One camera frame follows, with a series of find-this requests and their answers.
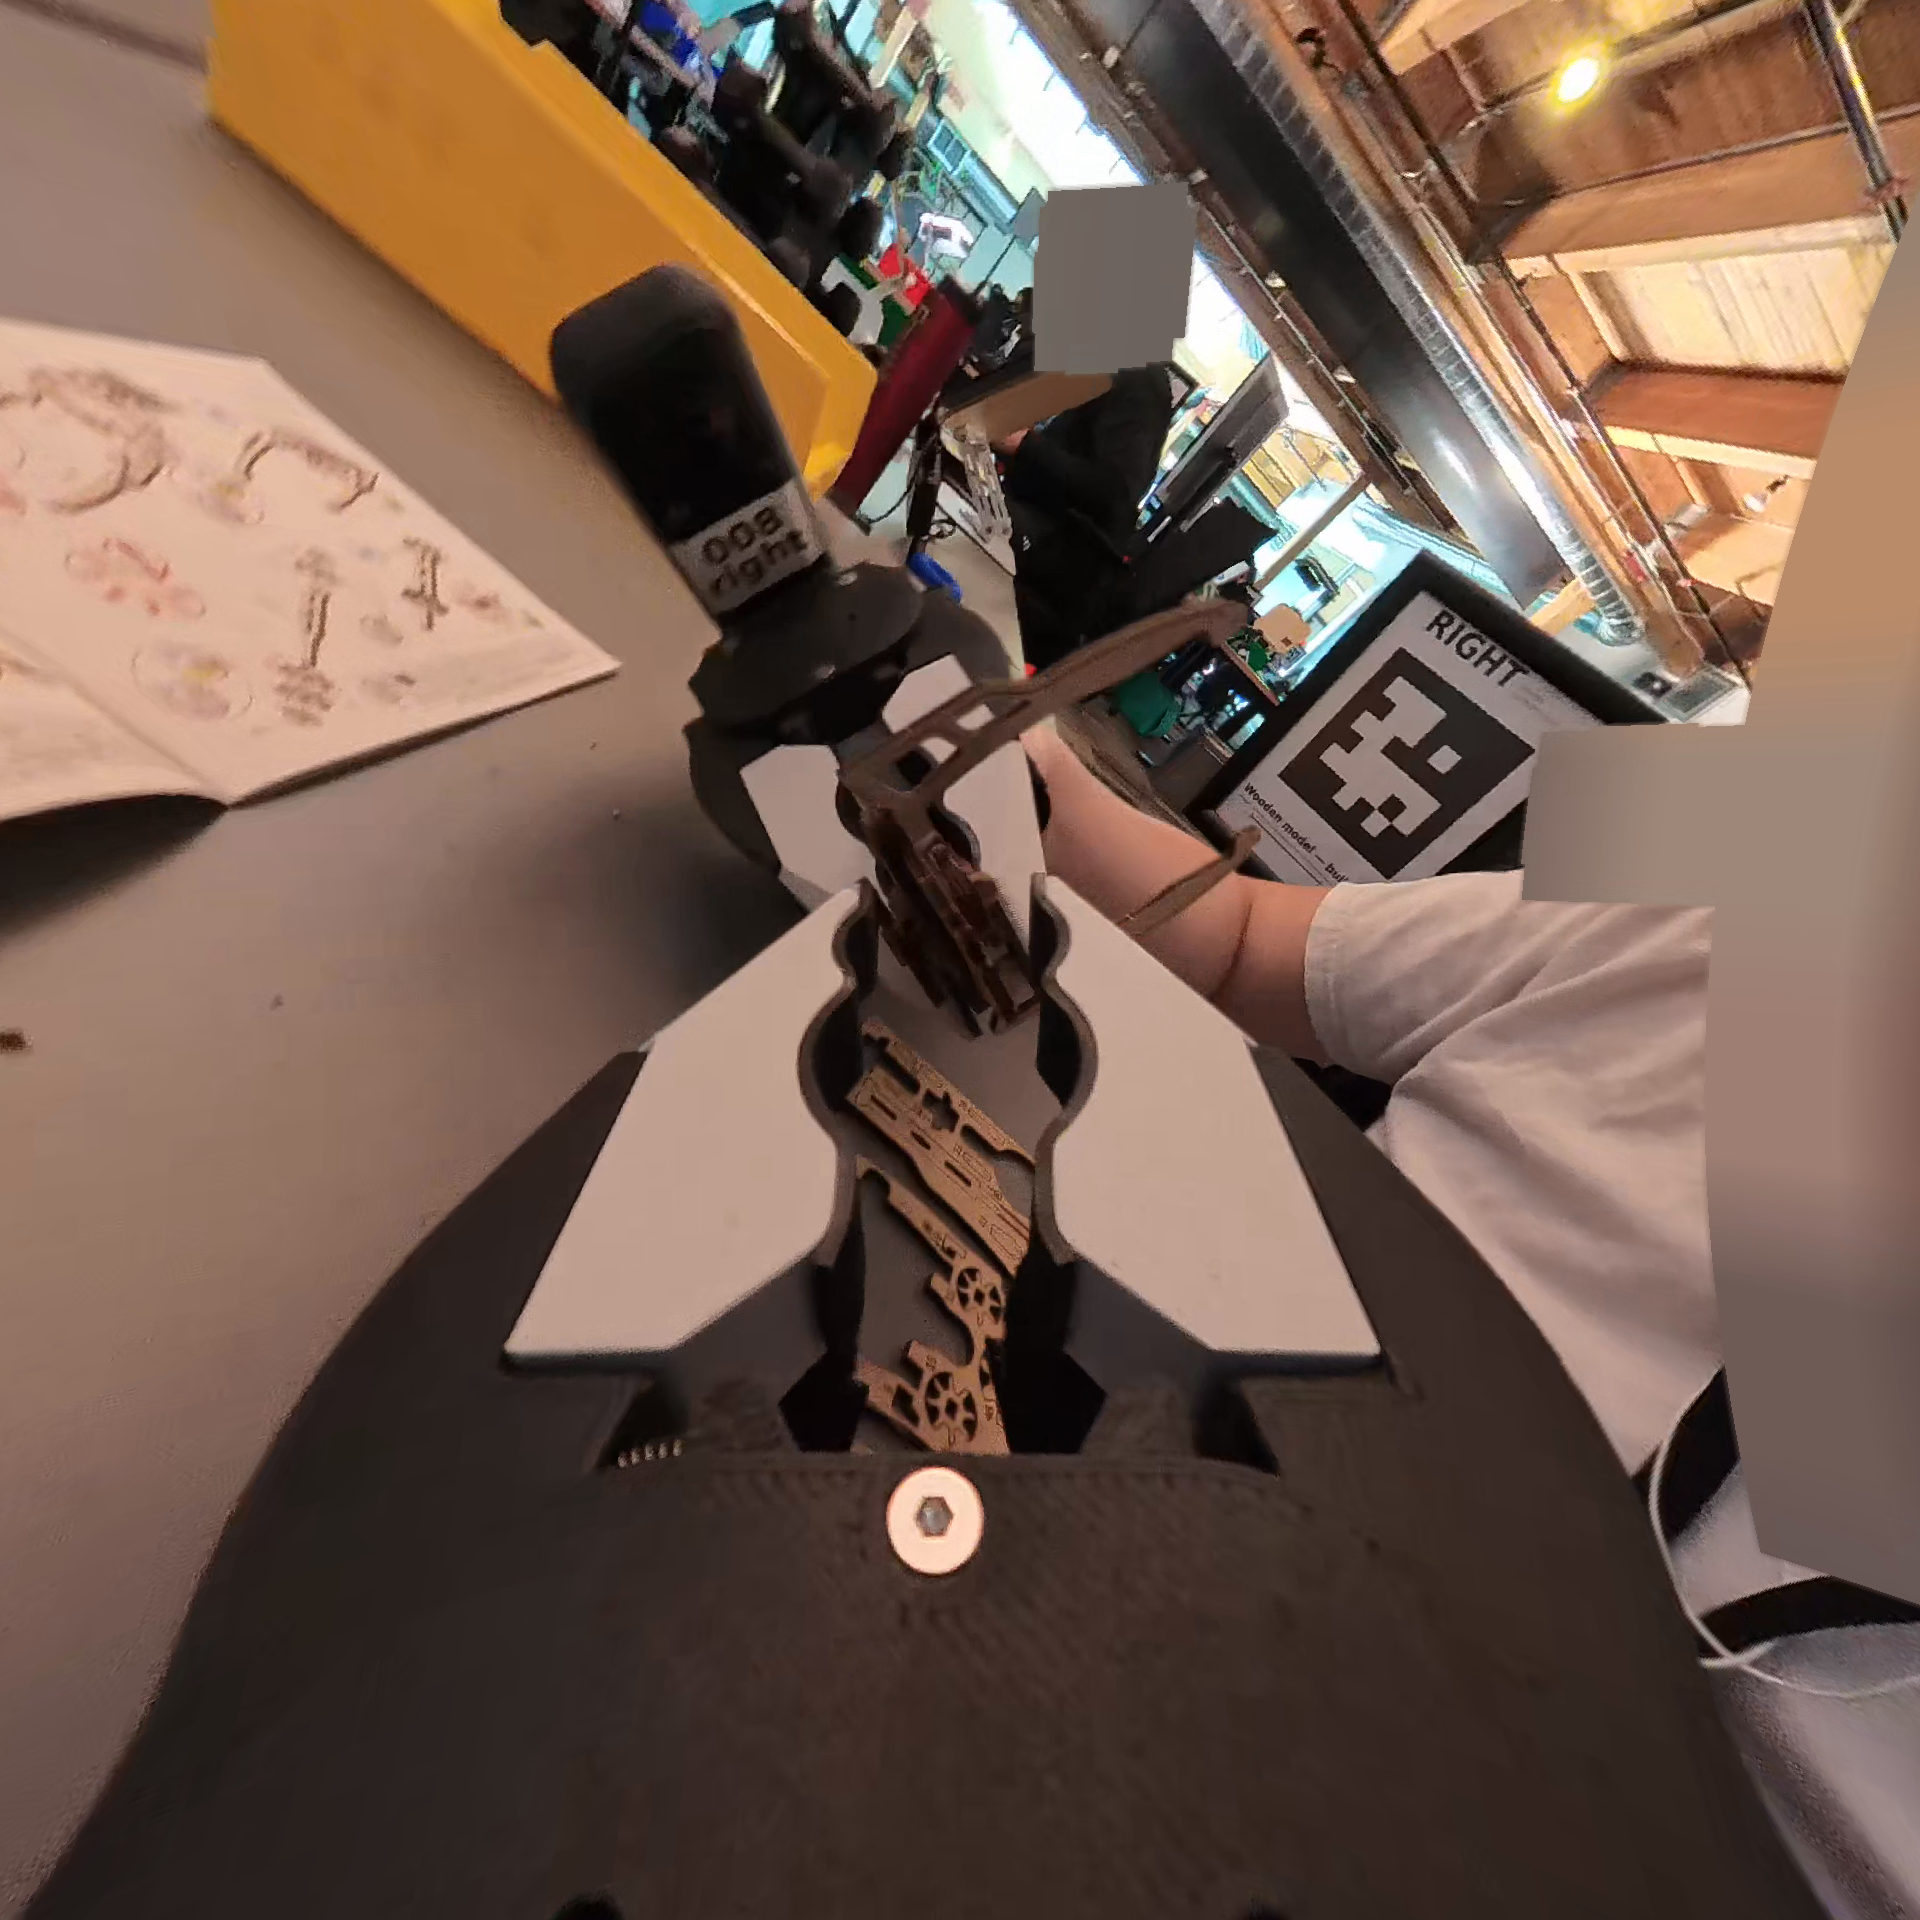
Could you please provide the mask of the person's right forearm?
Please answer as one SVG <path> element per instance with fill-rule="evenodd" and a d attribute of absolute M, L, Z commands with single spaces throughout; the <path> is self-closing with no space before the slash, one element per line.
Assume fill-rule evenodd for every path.
<path fill-rule="evenodd" d="M 1048 796 L 1045 870 L 1111 923 L 1211 862 L 1211 849 L 1104 787 L 1051 728 L 1021 736 Z M 1135 939 L 1255 1042 L 1327 1064 L 1308 1010 L 1308 948 L 1326 888 L 1230 874 Z"/>

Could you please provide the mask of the laser-cut wooden parts sheet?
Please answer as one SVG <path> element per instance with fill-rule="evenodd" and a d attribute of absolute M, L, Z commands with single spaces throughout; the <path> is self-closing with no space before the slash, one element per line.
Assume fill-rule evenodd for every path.
<path fill-rule="evenodd" d="M 1034 1157 L 893 1029 L 865 1020 L 859 1036 L 874 1060 L 850 1088 L 847 1108 L 914 1176 L 856 1157 L 856 1178 L 877 1181 L 887 1207 L 936 1261 L 924 1288 L 970 1348 L 965 1359 L 952 1359 L 915 1338 L 895 1366 L 856 1359 L 850 1379 L 868 1416 L 915 1450 L 1008 1459 L 999 1370 L 1031 1225 L 1003 1191 L 999 1160 L 1034 1173 Z"/>

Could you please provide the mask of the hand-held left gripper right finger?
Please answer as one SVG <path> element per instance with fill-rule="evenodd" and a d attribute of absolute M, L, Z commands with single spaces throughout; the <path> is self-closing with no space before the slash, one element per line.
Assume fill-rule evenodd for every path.
<path fill-rule="evenodd" d="M 1255 1042 L 1065 882 L 1031 896 L 1034 1338 L 1101 1393 L 1369 1373 L 1358 1295 Z"/>

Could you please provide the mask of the silver ventilation duct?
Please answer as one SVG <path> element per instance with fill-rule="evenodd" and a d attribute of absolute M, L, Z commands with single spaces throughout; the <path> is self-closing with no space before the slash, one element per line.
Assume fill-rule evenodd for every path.
<path fill-rule="evenodd" d="M 1620 580 L 1598 534 L 1576 515 L 1523 409 L 1469 346 L 1464 303 L 1319 104 L 1301 56 L 1283 53 L 1241 3 L 1192 8 L 1304 175 L 1304 200 L 1339 232 L 1339 244 L 1316 243 L 1316 268 L 1283 268 L 1283 281 L 1466 539 L 1520 600 L 1569 577 L 1610 642 L 1647 637 L 1647 596 Z"/>

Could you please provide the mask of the person's white shirt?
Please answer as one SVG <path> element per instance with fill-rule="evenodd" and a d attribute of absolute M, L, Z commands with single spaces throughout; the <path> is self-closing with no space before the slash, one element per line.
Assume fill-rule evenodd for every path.
<path fill-rule="evenodd" d="M 1716 1373 L 1710 907 L 1528 901 L 1520 874 L 1335 888 L 1304 992 L 1372 1142 L 1523 1304 L 1637 1474 Z"/>

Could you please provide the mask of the white fiducial marker sign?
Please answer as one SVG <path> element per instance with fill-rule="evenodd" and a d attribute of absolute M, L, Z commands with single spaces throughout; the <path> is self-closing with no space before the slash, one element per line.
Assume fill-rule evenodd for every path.
<path fill-rule="evenodd" d="M 1432 553 L 1416 553 L 1214 774 L 1189 818 L 1288 885 L 1523 865 L 1539 739 L 1665 715 Z"/>

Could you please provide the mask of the brown wooden model assembly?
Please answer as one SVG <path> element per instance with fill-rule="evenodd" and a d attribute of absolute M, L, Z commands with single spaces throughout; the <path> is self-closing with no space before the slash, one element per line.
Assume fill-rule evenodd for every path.
<path fill-rule="evenodd" d="M 1229 642 L 1241 630 L 1238 600 L 1189 599 L 1036 678 L 973 683 L 843 765 L 839 809 L 874 860 L 880 933 L 936 1008 L 952 1008 L 978 1033 L 995 1033 L 1021 1021 L 1039 999 L 1034 888 L 1031 905 L 1003 905 L 973 865 L 973 845 L 943 814 L 952 780 L 1177 645 Z"/>

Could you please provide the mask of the black monitor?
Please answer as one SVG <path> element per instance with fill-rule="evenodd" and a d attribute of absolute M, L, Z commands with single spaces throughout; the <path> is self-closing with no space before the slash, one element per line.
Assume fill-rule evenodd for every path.
<path fill-rule="evenodd" d="M 1151 490 L 1146 539 L 1189 527 L 1283 421 L 1283 369 L 1264 356 Z"/>

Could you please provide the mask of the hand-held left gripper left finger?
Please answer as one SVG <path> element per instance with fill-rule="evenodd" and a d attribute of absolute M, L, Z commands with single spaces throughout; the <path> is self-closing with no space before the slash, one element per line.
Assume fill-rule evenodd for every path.
<path fill-rule="evenodd" d="M 504 1342 L 522 1373 L 802 1379 L 850 1222 L 822 1042 L 874 976 L 847 888 L 713 988 L 643 1067 Z"/>

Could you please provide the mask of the pale wooden strip part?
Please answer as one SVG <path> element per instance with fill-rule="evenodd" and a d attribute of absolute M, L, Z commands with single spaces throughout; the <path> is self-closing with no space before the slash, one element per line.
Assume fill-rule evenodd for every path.
<path fill-rule="evenodd" d="M 1224 851 L 1218 851 L 1211 862 L 1198 865 L 1196 871 L 1176 877 L 1155 899 L 1142 901 L 1132 915 L 1126 915 L 1120 929 L 1127 930 L 1135 939 L 1146 939 L 1149 933 L 1173 926 L 1189 907 L 1207 899 L 1216 888 L 1235 877 L 1255 858 L 1257 845 L 1261 845 L 1261 827 L 1257 826 L 1241 827 L 1224 845 Z"/>

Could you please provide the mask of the illustrated instruction booklet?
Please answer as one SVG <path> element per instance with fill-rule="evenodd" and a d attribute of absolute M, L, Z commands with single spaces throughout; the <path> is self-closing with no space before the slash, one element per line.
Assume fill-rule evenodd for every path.
<path fill-rule="evenodd" d="M 269 363 L 4 322 L 4 823 L 250 805 L 616 671 Z"/>

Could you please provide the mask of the yellow plastic bin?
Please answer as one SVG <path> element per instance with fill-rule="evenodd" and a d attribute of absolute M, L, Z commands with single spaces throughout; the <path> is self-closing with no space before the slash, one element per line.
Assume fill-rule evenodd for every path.
<path fill-rule="evenodd" d="M 874 369 L 494 3 L 208 3 L 207 109 L 544 397 L 569 313 L 655 265 L 702 272 L 808 490 L 846 469 Z"/>

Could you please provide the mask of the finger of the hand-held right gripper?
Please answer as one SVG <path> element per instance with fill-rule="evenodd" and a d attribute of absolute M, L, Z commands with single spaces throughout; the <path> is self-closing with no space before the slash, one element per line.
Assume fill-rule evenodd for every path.
<path fill-rule="evenodd" d="M 780 885 L 803 911 L 874 882 L 862 839 L 836 807 L 843 765 L 831 746 L 780 746 L 741 770 L 741 787 L 777 855 Z"/>
<path fill-rule="evenodd" d="M 905 674 L 887 702 L 887 730 L 897 734 L 973 687 L 965 670 L 946 656 Z M 973 845 L 973 865 L 989 877 L 1003 905 L 1034 901 L 1034 874 L 1045 870 L 1039 805 L 1018 743 L 1002 746 L 965 777 L 952 780 L 943 814 Z"/>

